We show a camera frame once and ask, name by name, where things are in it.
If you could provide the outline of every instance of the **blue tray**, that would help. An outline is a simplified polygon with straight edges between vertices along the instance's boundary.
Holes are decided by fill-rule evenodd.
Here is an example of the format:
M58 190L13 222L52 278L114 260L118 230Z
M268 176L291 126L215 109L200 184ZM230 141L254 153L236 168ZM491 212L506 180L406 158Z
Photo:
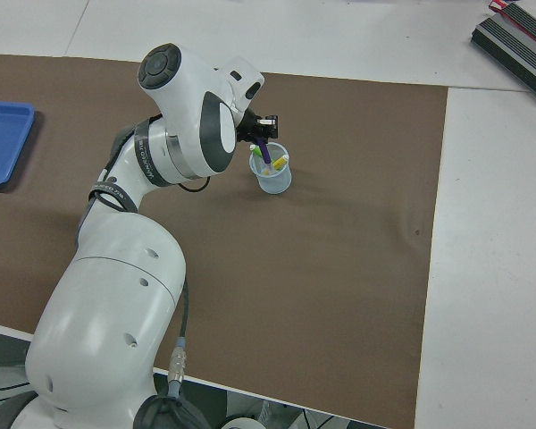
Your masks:
M32 105L0 101L0 185L10 180L33 122Z

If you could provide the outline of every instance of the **brown mat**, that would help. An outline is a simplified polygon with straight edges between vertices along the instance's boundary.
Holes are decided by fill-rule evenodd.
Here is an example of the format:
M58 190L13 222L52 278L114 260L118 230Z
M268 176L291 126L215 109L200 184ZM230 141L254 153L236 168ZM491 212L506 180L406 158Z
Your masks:
M34 331L115 132L158 112L136 70L0 55L0 100L38 111L0 193L0 324ZM267 75L254 108L281 118L290 189L264 194L242 144L206 191L146 197L141 213L187 259L188 374L413 427L446 96L441 87Z

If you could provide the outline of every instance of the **light blue plastic cup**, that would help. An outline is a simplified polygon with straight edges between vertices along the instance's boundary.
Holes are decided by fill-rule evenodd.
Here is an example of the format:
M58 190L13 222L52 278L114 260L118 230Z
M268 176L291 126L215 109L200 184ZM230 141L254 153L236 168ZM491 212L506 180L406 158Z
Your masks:
M268 143L268 153L272 161L276 161L281 156L287 155L288 151L283 145L278 143ZM265 169L266 164L263 158L250 154L250 170L255 174L258 179L260 188L268 194L281 194L285 191L292 182L292 171L289 169L289 162L284 167L272 174L262 174L262 170Z

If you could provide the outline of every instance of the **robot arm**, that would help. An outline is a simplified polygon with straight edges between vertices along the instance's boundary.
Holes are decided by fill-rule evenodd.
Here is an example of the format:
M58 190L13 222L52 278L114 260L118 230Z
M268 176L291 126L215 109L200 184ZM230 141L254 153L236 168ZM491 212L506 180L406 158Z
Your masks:
M185 260L168 231L137 214L141 200L223 172L237 138L277 135L275 116L248 109L264 78L242 59L217 70L183 47L163 45L143 60L138 80L162 117L117 139L92 188L76 255L29 348L26 370L38 397L13 428L149 427L135 422L155 396L153 363Z

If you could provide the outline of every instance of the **white tabletop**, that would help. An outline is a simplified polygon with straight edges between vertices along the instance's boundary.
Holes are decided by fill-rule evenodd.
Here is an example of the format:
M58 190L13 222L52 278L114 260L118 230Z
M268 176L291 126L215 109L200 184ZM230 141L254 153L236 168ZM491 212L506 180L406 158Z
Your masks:
M2 0L0 54L140 61L174 42L264 72L452 87L415 426L536 428L536 97L469 43L488 3Z

